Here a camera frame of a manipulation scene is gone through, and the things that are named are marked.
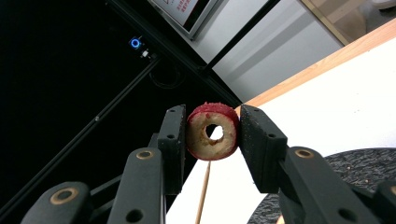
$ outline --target wooden skewer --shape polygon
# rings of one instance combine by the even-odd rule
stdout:
[[[209,181],[209,174],[210,174],[210,162],[207,164],[206,167],[205,179],[204,179],[204,184],[202,186],[201,199],[198,205],[198,212],[197,212],[197,218],[195,219],[195,224],[199,224],[201,222],[201,215],[202,215],[202,209],[204,208],[207,182]]]

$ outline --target red apple skin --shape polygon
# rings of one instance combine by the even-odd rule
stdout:
[[[200,105],[200,106],[196,107],[187,119],[188,136],[189,136],[189,132],[191,132],[191,130],[203,129],[206,127],[206,125],[204,125],[204,124],[198,124],[195,127],[194,127],[194,124],[192,124],[194,118],[202,116],[203,114],[205,114],[206,118],[209,121],[211,119],[211,115],[212,116],[215,115],[215,116],[220,116],[223,121],[227,120],[227,122],[230,122],[232,124],[232,128],[231,128],[232,130],[227,130],[227,131],[231,132],[230,137],[228,137],[226,139],[227,141],[230,141],[230,140],[232,141],[231,145],[227,146],[227,148],[224,149],[225,150],[224,152],[220,152],[220,154],[217,154],[216,156],[208,158],[208,157],[205,157],[205,155],[203,155],[202,152],[197,150],[197,148],[193,146],[194,144],[192,143],[192,140],[189,139],[189,137],[187,137],[187,139],[186,139],[187,140],[186,141],[187,142],[187,150],[191,153],[192,156],[194,156],[195,158],[197,158],[199,160],[203,160],[203,161],[218,161],[218,160],[221,160],[221,159],[231,156],[238,148],[237,136],[238,136],[239,118],[238,118],[237,114],[235,113],[235,111],[231,107],[224,105],[222,103],[205,103],[204,105]],[[218,140],[209,140],[209,145],[211,145],[213,147],[217,143],[218,143]]]

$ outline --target white surface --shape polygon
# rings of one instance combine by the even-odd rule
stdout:
[[[311,147],[322,156],[396,147],[396,67],[389,57],[395,50],[393,39],[260,108],[290,147]],[[168,224],[194,223],[205,169],[206,162],[198,161],[167,215]],[[247,223],[263,196],[237,150],[212,162],[201,223]]]
[[[265,0],[224,0],[194,41],[209,63]],[[280,1],[215,67],[243,101],[293,76],[342,45],[298,0]]]

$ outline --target apple ring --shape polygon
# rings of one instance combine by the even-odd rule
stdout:
[[[239,118],[231,107],[221,103],[205,103],[192,111],[187,124],[187,150],[195,158],[217,161],[236,151]],[[207,136],[206,127],[211,124],[222,127],[223,136],[220,139]]]

